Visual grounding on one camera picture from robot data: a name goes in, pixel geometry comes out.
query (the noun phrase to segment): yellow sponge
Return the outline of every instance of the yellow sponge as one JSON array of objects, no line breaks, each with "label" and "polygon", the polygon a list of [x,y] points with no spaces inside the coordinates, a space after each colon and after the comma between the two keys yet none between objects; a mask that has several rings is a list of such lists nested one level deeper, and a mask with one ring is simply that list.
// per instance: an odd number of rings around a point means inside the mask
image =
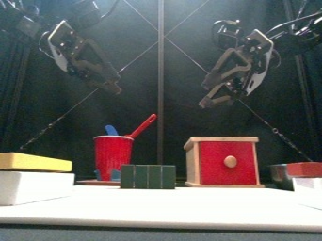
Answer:
[{"label": "yellow sponge", "polygon": [[72,161],[22,153],[0,153],[0,169],[67,172]]}]

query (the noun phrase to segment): green rectangular block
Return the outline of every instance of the green rectangular block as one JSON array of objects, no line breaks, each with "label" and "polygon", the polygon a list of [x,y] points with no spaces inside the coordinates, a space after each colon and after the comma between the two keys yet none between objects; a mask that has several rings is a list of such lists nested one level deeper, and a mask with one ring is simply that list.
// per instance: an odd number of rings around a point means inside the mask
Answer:
[{"label": "green rectangular block", "polygon": [[120,188],[135,187],[135,165],[121,165],[120,167]]},{"label": "green rectangular block", "polygon": [[161,189],[176,188],[176,166],[161,166]]},{"label": "green rectangular block", "polygon": [[147,165],[136,165],[135,188],[139,188],[139,189],[148,188],[147,175],[148,175]]},{"label": "green rectangular block", "polygon": [[161,165],[148,165],[148,189],[161,189]]}]

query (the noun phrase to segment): red box front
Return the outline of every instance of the red box front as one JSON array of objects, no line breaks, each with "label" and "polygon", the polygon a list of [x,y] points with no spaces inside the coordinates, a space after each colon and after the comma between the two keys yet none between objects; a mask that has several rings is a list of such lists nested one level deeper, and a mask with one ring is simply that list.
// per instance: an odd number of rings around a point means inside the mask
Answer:
[{"label": "red box front", "polygon": [[[238,141],[199,142],[202,185],[256,185],[254,144]],[[236,166],[224,164],[226,157],[236,158]]]}]

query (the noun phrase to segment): vertical rod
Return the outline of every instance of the vertical rod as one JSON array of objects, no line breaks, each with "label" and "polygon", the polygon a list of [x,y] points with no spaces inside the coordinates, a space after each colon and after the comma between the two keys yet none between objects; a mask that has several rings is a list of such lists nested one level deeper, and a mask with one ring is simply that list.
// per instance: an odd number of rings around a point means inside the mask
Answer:
[{"label": "vertical rod", "polygon": [[159,99],[157,99],[157,163],[163,163],[163,27],[164,27],[164,12],[163,12],[164,2],[159,0]]},{"label": "vertical rod", "polygon": [[[287,20],[288,21],[294,20],[295,15],[291,7],[291,0],[283,0],[283,3],[286,8]],[[307,79],[307,73],[304,69],[304,58],[302,55],[298,55],[294,58],[295,58],[299,86],[302,91],[302,100],[303,100],[304,109],[306,109],[308,131],[310,131],[310,137],[311,137],[311,150],[314,155],[312,158],[315,158],[318,156],[319,141],[318,141],[316,132],[314,131],[316,130],[316,126],[314,122],[314,114],[312,114],[312,108],[311,108],[311,94],[308,92],[308,79]]]}]

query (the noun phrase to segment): white box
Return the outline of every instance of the white box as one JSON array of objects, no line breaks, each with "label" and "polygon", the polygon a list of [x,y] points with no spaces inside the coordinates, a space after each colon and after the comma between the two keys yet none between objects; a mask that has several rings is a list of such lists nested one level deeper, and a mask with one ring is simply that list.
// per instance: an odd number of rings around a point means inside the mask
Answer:
[{"label": "white box", "polygon": [[298,203],[322,209],[322,178],[294,177],[292,186]]},{"label": "white box", "polygon": [[0,171],[0,205],[16,205],[69,196],[72,173]]}]

